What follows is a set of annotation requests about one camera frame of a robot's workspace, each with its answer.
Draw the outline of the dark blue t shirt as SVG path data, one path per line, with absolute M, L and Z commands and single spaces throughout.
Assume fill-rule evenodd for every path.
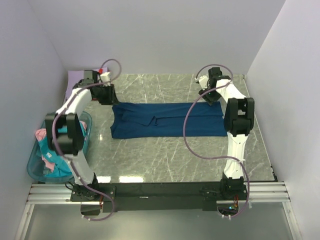
M 114 139 L 182 137 L 183 125 L 191 103 L 130 103 L 112 107 Z M 219 102 L 198 102 L 186 123 L 187 137 L 226 137 L 223 111 Z

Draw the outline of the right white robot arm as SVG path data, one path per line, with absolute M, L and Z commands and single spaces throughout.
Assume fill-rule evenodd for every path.
M 200 85 L 200 96 L 213 105 L 219 99 L 226 103 L 223 125 L 227 133 L 228 149 L 225 168 L 220 181 L 219 193 L 230 200 L 236 194 L 244 193 L 245 146 L 254 127 L 255 100 L 247 97 L 232 83 L 231 77 L 224 75 L 219 64 L 210 64 L 208 75 L 196 75 L 195 82 Z

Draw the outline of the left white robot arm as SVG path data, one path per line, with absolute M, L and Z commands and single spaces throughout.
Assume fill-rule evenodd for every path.
M 49 150 L 63 159 L 73 175 L 75 189 L 82 191 L 88 201 L 99 197 L 100 188 L 96 174 L 83 153 L 85 134 L 80 116 L 92 99 L 106 106 L 120 103 L 112 81 L 111 73 L 103 67 L 97 71 L 85 70 L 83 79 L 73 86 L 70 97 L 62 107 L 45 116 Z

